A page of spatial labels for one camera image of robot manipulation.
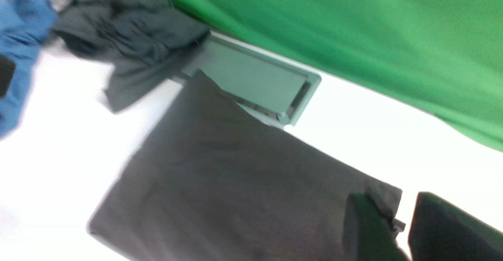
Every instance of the green fabric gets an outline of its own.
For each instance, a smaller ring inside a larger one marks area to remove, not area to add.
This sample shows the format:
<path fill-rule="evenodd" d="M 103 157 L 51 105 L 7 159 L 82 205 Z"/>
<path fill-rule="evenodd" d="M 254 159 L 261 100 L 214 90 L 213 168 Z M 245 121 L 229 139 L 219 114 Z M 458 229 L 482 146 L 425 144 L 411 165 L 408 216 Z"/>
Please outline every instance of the green fabric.
<path fill-rule="evenodd" d="M 503 0 L 175 0 L 239 39 L 503 150 Z"/>

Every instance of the blue fabric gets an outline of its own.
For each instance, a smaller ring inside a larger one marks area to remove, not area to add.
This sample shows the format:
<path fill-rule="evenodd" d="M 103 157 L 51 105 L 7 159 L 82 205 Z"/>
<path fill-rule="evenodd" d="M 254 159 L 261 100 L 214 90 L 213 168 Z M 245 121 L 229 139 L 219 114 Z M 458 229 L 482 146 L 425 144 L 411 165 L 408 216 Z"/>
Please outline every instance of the blue fabric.
<path fill-rule="evenodd" d="M 18 125 L 31 68 L 56 18 L 49 0 L 0 0 L 0 55 L 17 66 L 7 95 L 0 99 L 0 138 Z"/>

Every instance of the dark gray fabric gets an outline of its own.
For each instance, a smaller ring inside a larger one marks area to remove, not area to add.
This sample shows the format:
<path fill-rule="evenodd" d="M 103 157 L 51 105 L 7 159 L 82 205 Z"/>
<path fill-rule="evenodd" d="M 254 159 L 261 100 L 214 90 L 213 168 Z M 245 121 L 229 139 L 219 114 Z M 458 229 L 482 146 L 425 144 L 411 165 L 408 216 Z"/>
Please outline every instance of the dark gray fabric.
<path fill-rule="evenodd" d="M 5 97 L 7 94 L 15 70 L 16 64 L 0 55 L 0 98 Z"/>
<path fill-rule="evenodd" d="M 171 0 L 73 0 L 53 31 L 75 55 L 115 64 L 105 92 L 118 112 L 177 72 L 209 28 Z"/>
<path fill-rule="evenodd" d="M 137 261 L 340 261 L 345 204 L 401 190 L 242 110 L 203 73 L 131 158 L 90 234 Z"/>

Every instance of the white surface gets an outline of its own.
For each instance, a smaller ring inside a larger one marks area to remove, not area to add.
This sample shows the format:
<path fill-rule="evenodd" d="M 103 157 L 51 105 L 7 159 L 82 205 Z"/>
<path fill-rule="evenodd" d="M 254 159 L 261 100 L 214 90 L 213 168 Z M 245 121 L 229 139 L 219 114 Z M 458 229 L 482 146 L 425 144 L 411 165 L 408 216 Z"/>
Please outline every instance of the white surface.
<path fill-rule="evenodd" d="M 22 122 L 0 141 L 0 260 L 124 260 L 88 236 L 86 222 L 181 86 L 164 82 L 113 115 L 101 103 L 112 69 L 61 43 L 42 51 Z M 397 218 L 408 225 L 417 192 L 431 191 L 503 229 L 503 153 L 432 116 L 324 74 L 287 131 L 403 189 Z M 404 248 L 407 235 L 398 236 Z"/>

